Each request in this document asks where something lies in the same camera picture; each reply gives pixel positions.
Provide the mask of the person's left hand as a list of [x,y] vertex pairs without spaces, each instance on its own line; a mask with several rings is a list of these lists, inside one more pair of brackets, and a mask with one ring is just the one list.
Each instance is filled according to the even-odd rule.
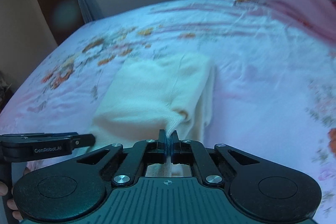
[[[1,192],[2,197],[7,195],[8,192],[9,192],[9,188],[3,182],[0,182],[0,192]],[[13,219],[16,219],[17,221],[22,221],[23,220],[23,218],[22,218],[22,216],[21,216],[13,198],[7,200],[7,207],[11,210],[11,214],[13,216]]]

